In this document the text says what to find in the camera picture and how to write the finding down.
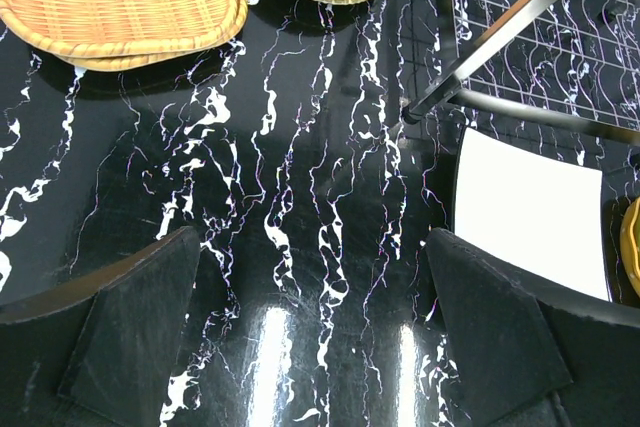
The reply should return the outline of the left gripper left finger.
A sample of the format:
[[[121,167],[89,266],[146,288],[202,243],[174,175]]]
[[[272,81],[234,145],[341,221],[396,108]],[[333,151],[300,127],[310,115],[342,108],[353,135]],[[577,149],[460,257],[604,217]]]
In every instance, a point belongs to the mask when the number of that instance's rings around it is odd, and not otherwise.
[[[182,227],[1,308],[4,426],[156,426],[200,258]]]

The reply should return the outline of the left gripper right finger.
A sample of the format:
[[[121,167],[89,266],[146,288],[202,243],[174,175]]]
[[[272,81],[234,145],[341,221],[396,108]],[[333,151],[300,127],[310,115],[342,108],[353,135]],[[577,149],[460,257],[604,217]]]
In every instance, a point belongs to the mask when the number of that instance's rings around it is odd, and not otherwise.
[[[475,426],[636,426],[639,311],[502,261],[444,229],[426,239]]]

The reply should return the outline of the orange polka-dot plate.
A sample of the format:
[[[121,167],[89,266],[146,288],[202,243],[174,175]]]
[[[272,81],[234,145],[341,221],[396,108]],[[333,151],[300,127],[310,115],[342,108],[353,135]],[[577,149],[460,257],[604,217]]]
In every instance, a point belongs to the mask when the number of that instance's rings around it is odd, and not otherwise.
[[[620,229],[620,255],[622,263],[636,295],[640,294],[639,283],[639,199],[626,209]]]

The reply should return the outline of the large orange woven tray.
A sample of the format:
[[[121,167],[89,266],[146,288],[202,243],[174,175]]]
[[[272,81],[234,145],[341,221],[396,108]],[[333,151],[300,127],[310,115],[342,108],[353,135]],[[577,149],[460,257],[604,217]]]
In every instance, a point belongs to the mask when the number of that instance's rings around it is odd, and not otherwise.
[[[228,29],[227,32],[225,32],[222,35],[220,40],[215,41],[212,45],[197,48],[195,50],[175,52],[175,53],[141,54],[141,55],[131,55],[131,56],[123,56],[123,57],[112,57],[112,58],[81,59],[81,58],[64,57],[59,55],[56,55],[56,58],[62,60],[63,62],[66,62],[69,65],[73,65],[74,67],[80,67],[90,71],[97,71],[97,72],[120,72],[120,71],[136,69],[136,68],[145,67],[148,65],[157,64],[167,60],[181,58],[190,54],[200,53],[216,47],[220,47],[228,43],[232,38],[234,38],[242,30],[246,22],[247,16],[248,16],[248,5],[243,4],[241,6],[241,9],[236,19],[232,22],[231,27]]]

